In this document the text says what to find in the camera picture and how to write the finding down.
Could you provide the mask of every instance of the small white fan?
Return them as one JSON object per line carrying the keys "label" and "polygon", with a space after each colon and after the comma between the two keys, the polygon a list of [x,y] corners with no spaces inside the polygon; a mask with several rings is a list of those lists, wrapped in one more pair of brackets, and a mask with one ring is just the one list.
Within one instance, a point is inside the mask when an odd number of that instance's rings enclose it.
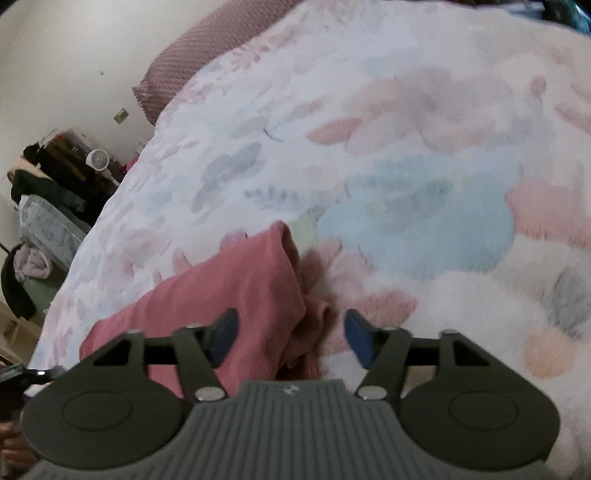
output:
{"label": "small white fan", "polygon": [[86,156],[86,164],[89,167],[94,168],[96,171],[100,171],[104,178],[112,181],[115,185],[119,186],[119,182],[113,178],[113,175],[107,168],[109,166],[109,162],[111,159],[109,158],[109,154],[100,148],[97,148],[91,151]]}

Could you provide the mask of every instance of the logo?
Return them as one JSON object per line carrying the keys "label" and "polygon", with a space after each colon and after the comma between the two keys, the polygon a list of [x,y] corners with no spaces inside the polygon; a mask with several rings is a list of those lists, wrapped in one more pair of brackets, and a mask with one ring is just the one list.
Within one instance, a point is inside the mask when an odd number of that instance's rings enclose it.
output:
{"label": "logo", "polygon": [[283,391],[286,394],[293,396],[293,395],[296,395],[300,391],[300,389],[299,389],[299,387],[296,387],[295,385],[290,385],[289,387],[285,387],[283,389]]}

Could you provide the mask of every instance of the pink towel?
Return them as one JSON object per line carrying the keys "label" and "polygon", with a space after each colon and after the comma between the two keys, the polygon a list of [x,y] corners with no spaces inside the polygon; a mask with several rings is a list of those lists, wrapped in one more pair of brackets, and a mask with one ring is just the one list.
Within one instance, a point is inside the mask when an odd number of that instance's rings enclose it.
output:
{"label": "pink towel", "polygon": [[[298,253],[282,222],[224,247],[97,322],[80,346],[80,358],[127,330],[168,336],[191,323],[211,325],[230,307],[239,313],[238,338],[216,370],[230,395],[245,380],[274,380],[280,369],[289,378],[318,378],[315,344],[328,304],[302,292]],[[150,378],[182,396],[174,367],[151,367]]]}

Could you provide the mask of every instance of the gray ribbed pad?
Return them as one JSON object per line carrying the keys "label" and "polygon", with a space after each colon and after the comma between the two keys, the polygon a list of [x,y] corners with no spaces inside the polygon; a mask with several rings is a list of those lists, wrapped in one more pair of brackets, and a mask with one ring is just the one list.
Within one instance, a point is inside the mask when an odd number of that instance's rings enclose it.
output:
{"label": "gray ribbed pad", "polygon": [[25,480],[554,480],[544,466],[469,472],[418,448],[389,405],[351,397],[340,381],[247,382],[201,403],[181,432],[145,460],[79,472],[41,462]]}

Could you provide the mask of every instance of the black jacket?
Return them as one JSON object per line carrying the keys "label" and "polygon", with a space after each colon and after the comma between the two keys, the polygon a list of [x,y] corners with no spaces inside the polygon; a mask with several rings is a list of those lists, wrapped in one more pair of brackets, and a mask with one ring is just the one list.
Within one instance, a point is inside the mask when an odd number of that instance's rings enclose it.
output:
{"label": "black jacket", "polygon": [[65,207],[72,212],[84,212],[86,201],[60,187],[50,179],[39,178],[24,170],[17,170],[12,180],[10,196],[19,203],[23,195],[38,195],[56,208]]}
{"label": "black jacket", "polygon": [[4,293],[6,303],[12,310],[14,316],[23,317],[25,320],[28,320],[35,314],[37,309],[28,293],[14,276],[14,255],[21,247],[22,244],[17,245],[10,250],[10,253],[4,261],[4,265],[2,266],[0,283],[2,284],[2,293]]}

